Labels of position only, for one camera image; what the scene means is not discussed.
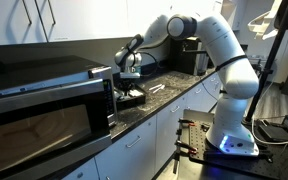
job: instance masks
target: black countertop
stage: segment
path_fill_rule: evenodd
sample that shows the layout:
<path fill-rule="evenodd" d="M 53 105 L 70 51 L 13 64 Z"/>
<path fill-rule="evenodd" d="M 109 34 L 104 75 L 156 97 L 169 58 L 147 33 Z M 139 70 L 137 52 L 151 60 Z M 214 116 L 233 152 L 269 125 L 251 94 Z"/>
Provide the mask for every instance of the black countertop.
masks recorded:
<path fill-rule="evenodd" d="M 116 142 L 122 138 L 213 72 L 213 69 L 209 69 L 203 76 L 193 76 L 177 71 L 168 71 L 155 77 L 140 79 L 136 84 L 146 92 L 145 104 L 118 111 L 118 121 L 116 126 L 111 129 L 112 141 Z M 158 84 L 164 84 L 165 88 L 156 93 L 149 91 L 149 88 Z"/>

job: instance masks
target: cable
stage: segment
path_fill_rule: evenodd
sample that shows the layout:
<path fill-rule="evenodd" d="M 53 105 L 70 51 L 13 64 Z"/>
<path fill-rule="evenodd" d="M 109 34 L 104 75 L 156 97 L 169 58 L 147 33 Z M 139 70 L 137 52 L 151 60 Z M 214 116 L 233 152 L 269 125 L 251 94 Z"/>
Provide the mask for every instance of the cable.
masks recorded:
<path fill-rule="evenodd" d="M 267 93 L 267 91 L 271 88 L 271 86 L 273 85 L 273 80 L 275 79 L 275 77 L 272 79 L 272 81 L 270 82 L 270 84 L 267 86 L 267 88 L 265 89 L 264 93 L 261 94 L 260 100 L 257 102 L 257 105 L 259 104 L 259 102 L 262 101 L 264 95 Z"/>
<path fill-rule="evenodd" d="M 252 119 L 252 135 L 257 141 L 259 141 L 259 142 L 261 142 L 263 144 L 270 144 L 270 145 L 284 145 L 284 144 L 288 144 L 288 141 L 285 141 L 285 142 L 268 142 L 268 141 L 263 141 L 263 140 L 259 139 L 254 133 L 254 121 L 255 120 Z"/>
<path fill-rule="evenodd" d="M 201 83 L 202 83 L 202 85 L 203 85 L 205 91 L 206 91 L 210 96 L 212 96 L 212 97 L 217 101 L 218 99 L 217 99 L 216 97 L 214 97 L 214 96 L 213 96 L 213 95 L 212 95 L 212 94 L 207 90 L 207 88 L 205 87 L 203 81 L 202 81 Z"/>
<path fill-rule="evenodd" d="M 139 54 L 146 54 L 146 55 L 148 55 L 148 56 L 150 56 L 154 61 L 155 61 L 155 63 L 156 63 L 156 67 L 155 67 L 155 69 L 151 72 L 151 73 L 149 73 L 149 74 L 141 74 L 141 76 L 143 76 L 143 77 L 147 77 L 147 76 L 151 76 L 152 74 L 154 74 L 154 73 L 156 73 L 156 71 L 157 71 L 157 69 L 158 69 L 158 61 L 156 60 L 156 58 L 152 55 L 152 54 L 150 54 L 150 53 L 148 53 L 148 52 L 137 52 L 137 53 L 139 53 Z"/>
<path fill-rule="evenodd" d="M 281 156 L 281 155 L 283 154 L 283 152 L 285 151 L 285 149 L 286 149 L 287 145 L 288 145 L 288 144 L 285 144 L 285 146 L 284 146 L 284 148 L 283 148 L 282 152 L 280 153 L 280 156 Z"/>
<path fill-rule="evenodd" d="M 161 63 L 161 61 L 158 61 L 158 62 L 157 62 L 157 67 L 158 67 L 158 68 L 160 68 L 160 69 L 164 69 L 164 68 L 167 67 L 167 66 L 161 66 L 160 63 Z"/>

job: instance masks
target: cabinet handle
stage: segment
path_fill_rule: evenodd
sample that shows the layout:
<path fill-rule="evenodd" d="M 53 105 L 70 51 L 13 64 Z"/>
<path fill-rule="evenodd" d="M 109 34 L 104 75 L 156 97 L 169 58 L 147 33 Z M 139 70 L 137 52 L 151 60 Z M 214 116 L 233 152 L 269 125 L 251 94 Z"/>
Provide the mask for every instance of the cabinet handle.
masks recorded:
<path fill-rule="evenodd" d="M 56 24 L 56 21 L 55 21 L 55 17 L 54 17 L 54 13 L 53 13 L 53 8 L 52 8 L 51 0 L 48 0 L 48 5 L 50 6 L 50 10 L 51 10 L 52 18 L 53 18 L 53 25 L 55 25 L 55 24 Z"/>
<path fill-rule="evenodd" d="M 202 91 L 202 89 L 198 89 L 197 91 L 195 91 L 195 94 L 198 94 Z"/>
<path fill-rule="evenodd" d="M 171 110 L 171 112 L 176 112 L 179 108 L 180 106 L 176 106 L 176 108 L 174 110 Z"/>
<path fill-rule="evenodd" d="M 137 139 L 130 145 L 126 144 L 127 148 L 131 148 L 132 146 L 134 146 L 136 143 L 138 143 L 142 138 L 140 136 L 137 136 Z"/>
<path fill-rule="evenodd" d="M 81 177 L 83 177 L 83 172 L 80 172 L 80 173 L 78 173 L 78 175 L 77 175 L 77 178 L 79 179 L 79 178 L 81 178 Z"/>
<path fill-rule="evenodd" d="M 26 15 L 27 15 L 27 19 L 28 19 L 29 25 L 31 25 L 32 24 L 32 20 L 31 20 L 30 13 L 27 10 L 25 0 L 22 0 L 22 2 L 23 2 L 23 5 L 24 5 L 24 8 L 25 8 L 25 12 L 26 12 Z"/>

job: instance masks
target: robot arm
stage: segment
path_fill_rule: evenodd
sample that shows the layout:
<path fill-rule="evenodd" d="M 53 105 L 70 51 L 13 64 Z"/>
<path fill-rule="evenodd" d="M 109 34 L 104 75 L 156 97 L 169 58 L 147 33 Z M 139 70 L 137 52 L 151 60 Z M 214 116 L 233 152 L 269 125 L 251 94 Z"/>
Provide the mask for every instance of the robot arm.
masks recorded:
<path fill-rule="evenodd" d="M 249 130 L 242 126 L 247 99 L 258 90 L 258 77 L 246 58 L 234 33 L 220 14 L 199 16 L 161 15 L 143 35 L 135 36 L 115 56 L 122 73 L 133 73 L 129 68 L 139 65 L 136 51 L 161 43 L 167 36 L 175 40 L 197 36 L 217 66 L 225 94 L 217 103 L 214 121 L 207 140 L 224 154 L 257 156 L 258 147 Z"/>
<path fill-rule="evenodd" d="M 168 36 L 166 25 L 168 15 L 162 14 L 155 19 L 143 34 L 137 34 L 125 47 L 115 54 L 115 63 L 121 68 L 122 79 L 139 78 L 140 74 L 134 72 L 134 67 L 140 66 L 142 57 L 140 49 L 151 48 L 161 44 Z"/>

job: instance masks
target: cabinet door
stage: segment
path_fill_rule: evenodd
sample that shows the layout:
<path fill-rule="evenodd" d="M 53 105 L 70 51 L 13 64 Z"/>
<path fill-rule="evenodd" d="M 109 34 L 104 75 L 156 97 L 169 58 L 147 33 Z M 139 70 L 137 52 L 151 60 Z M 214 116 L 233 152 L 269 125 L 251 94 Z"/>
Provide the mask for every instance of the cabinet door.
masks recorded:
<path fill-rule="evenodd" d="M 205 88 L 198 84 L 187 93 L 186 109 L 207 112 L 209 109 L 204 105 Z"/>
<path fill-rule="evenodd" d="M 126 37 L 126 0 L 36 0 L 48 41 Z"/>
<path fill-rule="evenodd" d="M 157 113 L 156 172 L 160 170 L 176 149 L 174 145 L 177 139 L 176 130 L 179 127 L 179 118 L 183 117 L 185 100 L 185 96 L 182 96 Z"/>
<path fill-rule="evenodd" d="M 95 160 L 90 159 L 85 164 L 71 172 L 69 175 L 63 178 L 63 180 L 98 180 L 98 173 L 95 164 Z"/>
<path fill-rule="evenodd" d="M 0 0 L 0 45 L 46 42 L 33 0 Z"/>
<path fill-rule="evenodd" d="M 95 157 L 100 179 L 146 180 L 154 176 L 156 116 Z"/>
<path fill-rule="evenodd" d="M 127 7 L 129 32 L 132 36 L 144 34 L 157 17 L 162 13 L 170 13 L 169 0 L 127 0 Z"/>
<path fill-rule="evenodd" d="M 223 0 L 214 0 L 213 11 L 221 13 L 222 11 Z"/>
<path fill-rule="evenodd" d="M 217 102 L 220 94 L 221 81 L 217 73 L 212 74 L 203 81 L 205 87 L 204 106 L 205 112 L 208 112 Z"/>

